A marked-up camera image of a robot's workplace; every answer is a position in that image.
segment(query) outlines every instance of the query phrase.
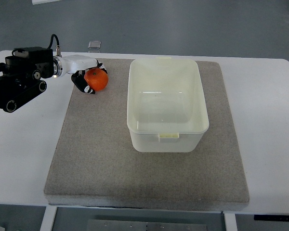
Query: plastic container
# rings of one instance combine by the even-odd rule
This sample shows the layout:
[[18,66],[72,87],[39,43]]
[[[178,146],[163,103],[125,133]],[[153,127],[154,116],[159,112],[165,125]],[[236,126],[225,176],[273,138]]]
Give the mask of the plastic container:
[[190,152],[209,128],[198,65],[190,59],[131,63],[127,126],[140,152]]

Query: gray floor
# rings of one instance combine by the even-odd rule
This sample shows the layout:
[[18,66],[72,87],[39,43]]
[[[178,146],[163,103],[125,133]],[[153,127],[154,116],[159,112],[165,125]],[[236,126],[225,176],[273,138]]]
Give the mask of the gray floor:
[[0,227],[5,231],[39,231],[46,207],[0,205]]
[[62,51],[100,40],[105,53],[289,61],[289,0],[0,0],[0,51],[47,47],[53,33]]

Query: container handle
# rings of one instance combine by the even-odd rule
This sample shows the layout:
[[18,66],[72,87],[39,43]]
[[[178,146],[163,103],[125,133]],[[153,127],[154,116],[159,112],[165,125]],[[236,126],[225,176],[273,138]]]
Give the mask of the container handle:
[[159,133],[158,142],[160,143],[174,143],[179,140],[180,135],[178,133]]

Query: gray felt pad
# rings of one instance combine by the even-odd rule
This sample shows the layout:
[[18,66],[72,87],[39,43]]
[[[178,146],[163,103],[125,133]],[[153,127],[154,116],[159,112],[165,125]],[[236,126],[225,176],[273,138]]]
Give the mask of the gray felt pad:
[[140,153],[126,124],[132,60],[101,59],[109,83],[74,88],[44,193],[53,205],[240,210],[244,169],[218,63],[197,62],[210,127],[190,153]]

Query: black cable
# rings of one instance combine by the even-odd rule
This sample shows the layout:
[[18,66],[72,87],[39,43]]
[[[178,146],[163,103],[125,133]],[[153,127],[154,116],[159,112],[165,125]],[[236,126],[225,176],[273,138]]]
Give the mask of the black cable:
[[20,48],[16,48],[16,49],[14,49],[13,51],[12,51],[12,56],[15,56],[14,55],[14,52],[15,51],[18,51],[18,52],[22,52],[22,51],[24,51],[23,49],[20,49]]
[[57,41],[57,46],[59,46],[59,39],[58,39],[58,37],[55,35],[55,34],[52,34],[52,37],[50,38],[50,44],[49,44],[49,46],[48,46],[48,48],[47,49],[50,49],[51,47],[52,47],[52,45],[53,45],[53,37],[56,39],[56,41]]

